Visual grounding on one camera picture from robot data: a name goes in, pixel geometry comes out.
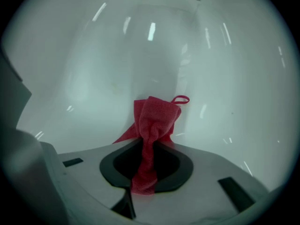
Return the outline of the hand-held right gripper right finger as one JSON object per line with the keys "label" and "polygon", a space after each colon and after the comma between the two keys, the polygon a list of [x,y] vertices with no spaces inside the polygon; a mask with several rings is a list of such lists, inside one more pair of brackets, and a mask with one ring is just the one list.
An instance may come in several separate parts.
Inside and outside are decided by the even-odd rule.
{"label": "hand-held right gripper right finger", "polygon": [[176,144],[193,162],[191,177],[179,189],[154,195],[132,195],[136,222],[148,225],[213,224],[238,214],[218,180],[233,178],[254,200],[267,188],[229,160],[214,153]]}

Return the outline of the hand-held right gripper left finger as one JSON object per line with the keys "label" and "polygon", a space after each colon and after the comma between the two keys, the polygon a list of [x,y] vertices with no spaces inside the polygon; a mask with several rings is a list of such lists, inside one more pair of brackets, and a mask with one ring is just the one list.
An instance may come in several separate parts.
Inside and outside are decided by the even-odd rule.
{"label": "hand-held right gripper left finger", "polygon": [[67,221],[63,225],[142,225],[112,210],[126,190],[112,186],[99,169],[108,154],[137,143],[129,139],[64,154],[58,154],[49,143],[41,143],[51,180],[66,208]]}

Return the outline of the red cloth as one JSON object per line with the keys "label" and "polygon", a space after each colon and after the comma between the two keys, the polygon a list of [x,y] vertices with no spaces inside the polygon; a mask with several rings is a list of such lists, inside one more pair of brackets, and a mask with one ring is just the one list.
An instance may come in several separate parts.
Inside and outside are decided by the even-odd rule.
{"label": "red cloth", "polygon": [[132,179],[131,192],[152,195],[158,181],[154,169],[154,142],[171,142],[174,124],[181,115],[180,105],[187,104],[189,97],[178,95],[172,101],[149,96],[134,101],[134,123],[115,142],[142,138],[142,160]]}

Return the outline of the white bathtub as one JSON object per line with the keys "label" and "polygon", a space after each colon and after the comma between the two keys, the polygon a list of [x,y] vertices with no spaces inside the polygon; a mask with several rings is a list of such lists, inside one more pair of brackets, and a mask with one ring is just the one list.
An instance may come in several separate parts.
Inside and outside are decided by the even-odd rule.
{"label": "white bathtub", "polygon": [[174,142],[269,190],[300,137],[300,53],[270,0],[25,0],[0,46],[31,92],[17,127],[59,153],[108,145],[133,102],[190,101]]}

